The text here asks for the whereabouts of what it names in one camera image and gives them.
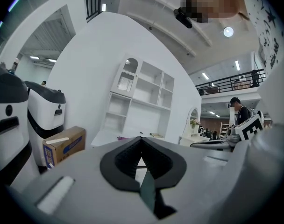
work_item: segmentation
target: railing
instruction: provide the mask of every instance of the railing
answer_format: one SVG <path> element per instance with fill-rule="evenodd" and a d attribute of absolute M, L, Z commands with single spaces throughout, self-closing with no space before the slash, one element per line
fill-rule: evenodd
<path fill-rule="evenodd" d="M 235 76 L 196 85 L 200 95 L 223 93 L 258 87 L 265 79 L 264 69 L 253 70 Z"/>
<path fill-rule="evenodd" d="M 101 13 L 101 0 L 86 0 L 86 20 Z"/>

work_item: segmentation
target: black shirt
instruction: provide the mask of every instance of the black shirt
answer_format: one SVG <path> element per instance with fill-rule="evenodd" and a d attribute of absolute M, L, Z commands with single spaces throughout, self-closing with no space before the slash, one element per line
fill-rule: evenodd
<path fill-rule="evenodd" d="M 247 109 L 247 107 L 242 106 L 237 115 L 237 124 L 240 125 L 242 122 L 246 121 L 250 117 L 251 117 L 250 111 Z"/>

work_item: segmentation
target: man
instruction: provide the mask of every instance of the man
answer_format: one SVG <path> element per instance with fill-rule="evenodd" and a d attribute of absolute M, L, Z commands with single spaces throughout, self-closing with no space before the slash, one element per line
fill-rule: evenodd
<path fill-rule="evenodd" d="M 234 111 L 238 111 L 237 124 L 240 125 L 251 117 L 249 109 L 241 104 L 241 101 L 237 97 L 233 97 L 230 100 L 230 106 L 234 107 Z"/>
<path fill-rule="evenodd" d="M 198 22 L 235 15 L 251 21 L 260 42 L 266 74 L 284 62 L 284 25 L 267 0 L 184 0 L 186 16 Z"/>

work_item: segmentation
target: door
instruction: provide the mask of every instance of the door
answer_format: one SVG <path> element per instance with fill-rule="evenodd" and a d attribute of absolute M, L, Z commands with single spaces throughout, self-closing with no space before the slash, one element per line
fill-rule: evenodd
<path fill-rule="evenodd" d="M 120 64 L 111 91 L 132 98 L 143 60 L 126 54 Z"/>

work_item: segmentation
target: fluorescent light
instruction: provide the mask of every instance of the fluorescent light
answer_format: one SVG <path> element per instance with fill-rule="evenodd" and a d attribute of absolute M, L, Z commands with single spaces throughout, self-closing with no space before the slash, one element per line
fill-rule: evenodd
<path fill-rule="evenodd" d="M 12 10 L 12 8 L 17 4 L 19 0 L 14 0 L 13 3 L 10 5 L 10 7 L 8 8 L 8 11 L 10 12 Z"/>
<path fill-rule="evenodd" d="M 237 70 L 240 70 L 240 65 L 238 61 L 235 61 L 235 65 L 236 65 Z"/>
<path fill-rule="evenodd" d="M 107 8 L 106 3 L 103 3 L 103 7 L 102 7 L 102 9 L 101 9 L 101 10 L 105 12 L 105 11 L 106 11 L 106 8 Z"/>
<path fill-rule="evenodd" d="M 207 75 L 205 73 L 202 73 L 202 75 L 207 79 L 209 80 L 209 78 L 207 77 Z"/>
<path fill-rule="evenodd" d="M 3 22 L 2 22 L 2 21 L 0 21 L 0 27 L 2 26 L 2 24 L 3 24 Z"/>
<path fill-rule="evenodd" d="M 231 37 L 234 34 L 234 30 L 231 27 L 226 27 L 223 30 L 224 36 Z"/>

